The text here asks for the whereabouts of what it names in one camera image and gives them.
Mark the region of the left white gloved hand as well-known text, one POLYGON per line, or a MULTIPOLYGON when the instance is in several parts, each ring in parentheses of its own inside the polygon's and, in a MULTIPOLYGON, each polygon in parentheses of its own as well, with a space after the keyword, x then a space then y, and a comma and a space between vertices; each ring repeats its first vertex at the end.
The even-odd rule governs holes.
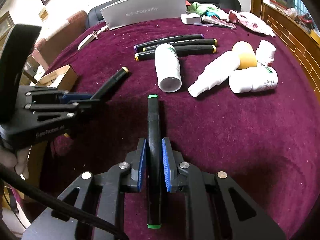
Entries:
POLYGON ((14 170, 23 179, 29 178, 28 157, 30 148, 24 148, 12 153, 3 146, 0 147, 0 161, 5 167, 14 170))

